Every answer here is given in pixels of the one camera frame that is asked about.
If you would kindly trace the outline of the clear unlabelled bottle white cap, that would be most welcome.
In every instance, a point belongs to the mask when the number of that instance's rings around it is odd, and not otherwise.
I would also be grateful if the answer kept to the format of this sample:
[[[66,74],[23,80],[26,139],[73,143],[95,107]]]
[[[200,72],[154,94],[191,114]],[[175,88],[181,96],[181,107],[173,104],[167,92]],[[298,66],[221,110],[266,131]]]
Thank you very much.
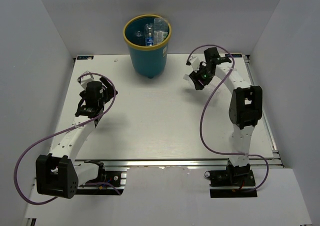
[[[185,74],[185,75],[183,76],[183,79],[184,79],[185,81],[187,81],[191,87],[193,87],[194,83],[193,83],[193,81],[191,80],[191,78],[190,78],[189,75]]]

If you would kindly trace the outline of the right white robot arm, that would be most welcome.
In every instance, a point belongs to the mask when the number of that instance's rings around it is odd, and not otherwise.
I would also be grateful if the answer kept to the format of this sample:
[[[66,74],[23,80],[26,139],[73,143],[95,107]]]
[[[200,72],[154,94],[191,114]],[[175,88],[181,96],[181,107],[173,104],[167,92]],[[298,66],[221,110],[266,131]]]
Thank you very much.
[[[207,45],[204,51],[204,61],[197,57],[188,56],[186,64],[192,67],[192,72],[184,79],[192,82],[196,90],[203,90],[214,77],[220,79],[219,86],[225,85],[231,93],[228,109],[229,119],[233,125],[231,135],[231,152],[226,170],[219,173],[216,181],[227,181],[236,186],[244,183],[249,176],[251,138],[253,131],[262,118],[263,90],[244,80],[235,69],[232,54],[220,56],[218,46]]]

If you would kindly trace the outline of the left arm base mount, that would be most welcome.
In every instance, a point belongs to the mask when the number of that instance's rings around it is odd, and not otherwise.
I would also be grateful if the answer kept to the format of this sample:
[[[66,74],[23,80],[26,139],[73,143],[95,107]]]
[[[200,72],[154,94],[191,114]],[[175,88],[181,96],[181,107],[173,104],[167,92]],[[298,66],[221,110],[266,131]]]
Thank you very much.
[[[109,167],[101,161],[74,165],[78,177],[77,195],[120,196],[125,188],[126,169]]]

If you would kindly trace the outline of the clear bottle blue label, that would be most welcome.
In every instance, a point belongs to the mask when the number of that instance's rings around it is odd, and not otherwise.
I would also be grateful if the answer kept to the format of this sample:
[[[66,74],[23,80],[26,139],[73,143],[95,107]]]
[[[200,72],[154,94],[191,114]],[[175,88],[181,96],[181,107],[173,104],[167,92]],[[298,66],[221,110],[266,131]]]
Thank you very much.
[[[134,33],[134,36],[135,37],[143,37],[143,32],[142,31],[136,31],[135,33]]]
[[[147,23],[144,26],[145,46],[153,46],[154,42],[154,28],[152,23]]]

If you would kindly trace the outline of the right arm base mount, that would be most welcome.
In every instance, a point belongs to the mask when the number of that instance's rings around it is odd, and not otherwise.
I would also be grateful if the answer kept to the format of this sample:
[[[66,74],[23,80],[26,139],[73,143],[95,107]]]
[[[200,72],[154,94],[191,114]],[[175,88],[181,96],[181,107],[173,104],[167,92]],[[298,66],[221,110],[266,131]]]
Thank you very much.
[[[256,182],[250,164],[239,167],[231,164],[224,170],[211,170],[204,173],[210,181],[210,197],[213,199],[256,198]]]

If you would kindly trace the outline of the clear bottle green white label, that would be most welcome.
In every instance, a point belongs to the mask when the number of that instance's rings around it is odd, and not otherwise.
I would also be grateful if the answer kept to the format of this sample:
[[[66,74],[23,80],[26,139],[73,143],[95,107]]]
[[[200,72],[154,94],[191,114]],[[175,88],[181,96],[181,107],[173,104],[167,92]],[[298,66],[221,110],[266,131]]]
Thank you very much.
[[[156,17],[153,22],[153,44],[158,45],[166,39],[169,26],[167,21],[161,17]]]

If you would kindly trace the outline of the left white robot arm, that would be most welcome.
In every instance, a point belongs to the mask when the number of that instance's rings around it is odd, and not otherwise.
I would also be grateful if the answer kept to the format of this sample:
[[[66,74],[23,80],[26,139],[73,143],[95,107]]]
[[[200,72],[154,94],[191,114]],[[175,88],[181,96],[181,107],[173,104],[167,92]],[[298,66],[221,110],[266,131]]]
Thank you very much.
[[[79,165],[75,159],[88,136],[96,129],[108,111],[105,105],[113,103],[117,90],[105,77],[94,80],[85,73],[78,78],[83,88],[73,123],[61,141],[47,155],[38,156],[36,188],[42,195],[71,199],[81,185],[99,186],[107,179],[104,164],[87,160]]]

